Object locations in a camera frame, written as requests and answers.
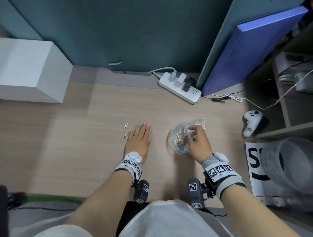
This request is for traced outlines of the wooden shelf unit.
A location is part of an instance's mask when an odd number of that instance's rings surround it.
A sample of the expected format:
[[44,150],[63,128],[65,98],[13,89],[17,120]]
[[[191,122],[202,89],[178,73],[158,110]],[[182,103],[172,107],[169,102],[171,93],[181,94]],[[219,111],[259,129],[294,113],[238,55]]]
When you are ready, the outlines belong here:
[[274,59],[281,52],[313,55],[313,21],[246,77],[248,108],[260,110],[265,117],[252,137],[259,140],[313,139],[313,94],[298,92],[295,85],[276,81]]

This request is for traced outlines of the white sign with black print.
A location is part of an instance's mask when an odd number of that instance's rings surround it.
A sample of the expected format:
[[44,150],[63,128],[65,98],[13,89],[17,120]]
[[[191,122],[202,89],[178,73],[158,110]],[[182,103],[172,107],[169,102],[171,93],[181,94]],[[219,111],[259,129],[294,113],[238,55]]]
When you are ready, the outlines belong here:
[[266,206],[274,206],[273,198],[280,195],[281,188],[265,174],[260,154],[265,143],[245,143],[249,177],[253,195]]

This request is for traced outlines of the white round wrist tracker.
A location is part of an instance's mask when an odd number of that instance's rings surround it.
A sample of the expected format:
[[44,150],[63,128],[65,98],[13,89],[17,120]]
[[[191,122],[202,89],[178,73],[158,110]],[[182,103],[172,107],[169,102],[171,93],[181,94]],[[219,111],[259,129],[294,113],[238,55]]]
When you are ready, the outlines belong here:
[[213,156],[214,156],[217,160],[219,160],[220,162],[229,163],[228,158],[227,158],[223,153],[214,152],[214,153],[213,153]]
[[125,160],[131,160],[136,163],[141,163],[142,162],[142,157],[139,155],[138,152],[130,152],[125,155],[124,157]]

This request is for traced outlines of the person's left forearm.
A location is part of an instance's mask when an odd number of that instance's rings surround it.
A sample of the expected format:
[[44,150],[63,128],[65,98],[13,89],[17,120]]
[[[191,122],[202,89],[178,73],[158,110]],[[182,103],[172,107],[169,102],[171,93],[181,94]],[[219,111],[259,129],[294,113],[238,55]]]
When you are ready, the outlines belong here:
[[93,237],[115,237],[132,186],[132,175],[119,170],[89,196],[66,224],[81,227]]

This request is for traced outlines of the blue folder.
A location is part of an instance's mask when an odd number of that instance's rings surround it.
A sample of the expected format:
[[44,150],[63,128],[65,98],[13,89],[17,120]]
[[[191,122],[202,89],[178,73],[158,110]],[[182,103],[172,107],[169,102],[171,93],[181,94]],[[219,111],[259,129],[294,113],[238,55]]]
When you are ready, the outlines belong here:
[[202,95],[243,82],[308,11],[299,6],[238,24],[205,82]]

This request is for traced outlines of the person's black trousers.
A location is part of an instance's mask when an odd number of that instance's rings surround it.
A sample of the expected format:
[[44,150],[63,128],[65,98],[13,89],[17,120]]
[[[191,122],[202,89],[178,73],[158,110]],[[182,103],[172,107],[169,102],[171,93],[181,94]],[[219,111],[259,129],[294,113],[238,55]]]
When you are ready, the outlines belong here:
[[144,202],[139,204],[135,201],[127,201],[121,219],[119,221],[115,237],[119,237],[121,231],[125,226],[144,208],[146,208],[150,202]]

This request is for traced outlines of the clear plastic zip bag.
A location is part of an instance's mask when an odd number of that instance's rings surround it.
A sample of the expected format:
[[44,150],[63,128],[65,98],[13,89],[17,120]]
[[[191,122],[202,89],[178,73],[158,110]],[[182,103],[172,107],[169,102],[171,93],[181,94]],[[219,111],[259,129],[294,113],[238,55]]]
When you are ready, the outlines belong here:
[[[203,129],[205,130],[205,120],[200,118],[200,119],[194,119],[194,120],[191,120],[188,122],[179,123],[179,124],[175,125],[169,132],[168,142],[172,145],[172,147],[174,148],[175,152],[178,155],[188,153],[189,149],[188,149],[188,144],[184,150],[181,150],[180,148],[178,148],[178,146],[176,145],[177,134],[180,132],[180,130],[182,128],[187,130],[188,127],[192,126],[192,125],[201,125],[203,127]],[[193,132],[190,136],[195,136],[195,135],[196,135],[196,132],[193,130]]]

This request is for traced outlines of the pile of silver paper clips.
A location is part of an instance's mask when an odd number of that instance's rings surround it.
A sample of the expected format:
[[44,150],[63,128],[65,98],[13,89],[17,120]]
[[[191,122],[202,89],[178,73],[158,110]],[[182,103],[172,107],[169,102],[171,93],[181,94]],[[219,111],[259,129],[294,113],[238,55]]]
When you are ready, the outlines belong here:
[[190,137],[190,135],[192,134],[193,130],[185,130],[184,128],[182,128],[180,130],[180,132],[177,134],[177,139],[176,139],[176,145],[178,146],[178,148],[180,148],[181,150],[184,150],[188,144],[188,138]]

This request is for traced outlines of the person's right forearm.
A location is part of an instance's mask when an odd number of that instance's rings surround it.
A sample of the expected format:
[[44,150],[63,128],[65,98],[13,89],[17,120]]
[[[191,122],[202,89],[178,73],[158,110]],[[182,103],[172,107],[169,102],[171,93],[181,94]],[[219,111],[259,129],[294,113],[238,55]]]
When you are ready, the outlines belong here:
[[300,237],[244,187],[226,188],[221,202],[238,237]]

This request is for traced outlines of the person's right hand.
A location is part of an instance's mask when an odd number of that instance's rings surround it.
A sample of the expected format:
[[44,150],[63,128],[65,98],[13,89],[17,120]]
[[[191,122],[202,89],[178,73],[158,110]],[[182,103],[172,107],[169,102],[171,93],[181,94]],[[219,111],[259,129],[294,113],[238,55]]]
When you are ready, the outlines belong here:
[[209,139],[201,125],[192,125],[188,129],[196,132],[196,144],[193,147],[188,147],[189,152],[195,161],[202,164],[205,158],[213,155]]

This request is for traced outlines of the white power strip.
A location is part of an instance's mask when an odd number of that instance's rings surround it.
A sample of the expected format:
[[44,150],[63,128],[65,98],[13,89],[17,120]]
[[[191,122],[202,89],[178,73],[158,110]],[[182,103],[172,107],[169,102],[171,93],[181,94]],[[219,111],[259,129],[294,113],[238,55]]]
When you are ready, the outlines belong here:
[[177,88],[174,86],[174,83],[169,82],[169,77],[171,73],[164,73],[160,79],[158,80],[158,85],[162,88],[168,90],[169,92],[175,94],[176,96],[182,98],[183,100],[189,102],[190,104],[196,104],[201,97],[201,91],[196,89],[195,87],[191,87],[188,92],[184,92],[182,90],[184,84],[182,87]]

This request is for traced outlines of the white box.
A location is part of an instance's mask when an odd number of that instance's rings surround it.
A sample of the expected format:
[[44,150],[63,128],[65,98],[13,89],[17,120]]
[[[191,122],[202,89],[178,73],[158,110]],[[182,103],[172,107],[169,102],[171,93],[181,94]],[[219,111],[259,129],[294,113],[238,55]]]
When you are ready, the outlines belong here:
[[51,41],[0,38],[0,100],[61,104],[72,68]]

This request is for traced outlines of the person's left hand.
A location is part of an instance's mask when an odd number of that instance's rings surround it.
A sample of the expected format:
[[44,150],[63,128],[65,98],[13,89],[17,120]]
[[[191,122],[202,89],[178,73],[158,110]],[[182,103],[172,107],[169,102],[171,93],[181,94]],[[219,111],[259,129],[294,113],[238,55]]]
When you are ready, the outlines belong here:
[[125,146],[125,152],[124,155],[130,153],[130,152],[138,152],[139,155],[142,157],[141,164],[145,164],[148,156],[149,147],[146,145],[146,141],[149,138],[150,135],[150,125],[147,123],[147,128],[145,132],[145,136],[141,136],[141,125],[138,125],[133,139],[130,142],[127,142]]

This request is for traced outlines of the grey marker-printed right wrist band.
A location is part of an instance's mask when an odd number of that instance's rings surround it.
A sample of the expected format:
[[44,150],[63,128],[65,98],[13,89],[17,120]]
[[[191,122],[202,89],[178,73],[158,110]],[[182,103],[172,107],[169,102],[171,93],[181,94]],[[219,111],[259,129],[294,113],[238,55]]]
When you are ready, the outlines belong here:
[[229,163],[220,162],[213,155],[208,156],[202,163],[204,174],[213,188],[214,194],[221,199],[224,191],[232,186],[238,185],[246,188],[242,177],[230,166]]

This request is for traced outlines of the person's white shirt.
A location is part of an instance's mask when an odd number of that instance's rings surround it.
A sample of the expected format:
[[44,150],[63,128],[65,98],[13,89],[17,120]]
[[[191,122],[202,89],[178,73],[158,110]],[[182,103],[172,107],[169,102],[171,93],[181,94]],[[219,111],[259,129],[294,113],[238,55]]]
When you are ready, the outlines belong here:
[[[62,223],[69,214],[12,228],[10,237],[93,237]],[[234,237],[207,209],[193,209],[181,200],[155,201],[140,211],[119,237]]]

